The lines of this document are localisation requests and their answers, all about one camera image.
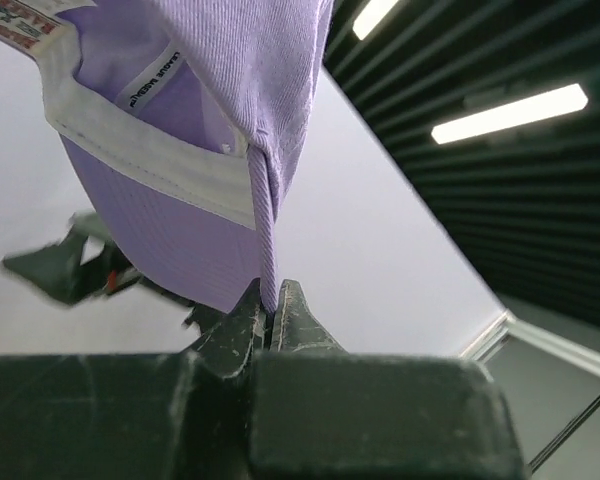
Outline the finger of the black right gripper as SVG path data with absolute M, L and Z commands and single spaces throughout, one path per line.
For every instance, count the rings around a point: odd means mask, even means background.
M 109 230 L 93 211 L 74 214 L 66 236 L 37 250 L 5 256 L 3 270 L 49 298 L 76 305 L 106 290 L 115 247 Z

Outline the lavender baseball cap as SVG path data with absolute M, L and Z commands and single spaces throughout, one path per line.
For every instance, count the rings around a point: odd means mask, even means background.
M 329 1 L 0 1 L 44 112 L 128 261 L 230 311 L 275 310 L 274 225 L 305 143 Z

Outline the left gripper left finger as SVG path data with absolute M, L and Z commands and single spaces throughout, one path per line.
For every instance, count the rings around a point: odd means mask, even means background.
M 269 319 L 256 278 L 229 313 L 197 303 L 183 325 L 199 328 L 190 349 L 214 375 L 241 375 L 252 353 L 265 346 Z

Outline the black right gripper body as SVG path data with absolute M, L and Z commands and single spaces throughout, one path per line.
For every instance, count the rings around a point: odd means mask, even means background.
M 142 275 L 135 267 L 112 271 L 108 274 L 104 285 L 104 295 L 106 297 L 116 296 L 129 289 L 138 290 L 151 299 L 161 300 L 186 309 L 188 314 L 181 322 L 182 328 L 189 329 L 196 326 L 201 335 L 210 332 L 226 316 L 220 310 L 187 299 L 159 286 Z

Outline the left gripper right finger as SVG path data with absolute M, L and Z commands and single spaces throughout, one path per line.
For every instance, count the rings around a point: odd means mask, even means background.
M 284 280 L 274 317 L 270 350 L 291 353 L 345 353 L 312 314 L 298 281 Z

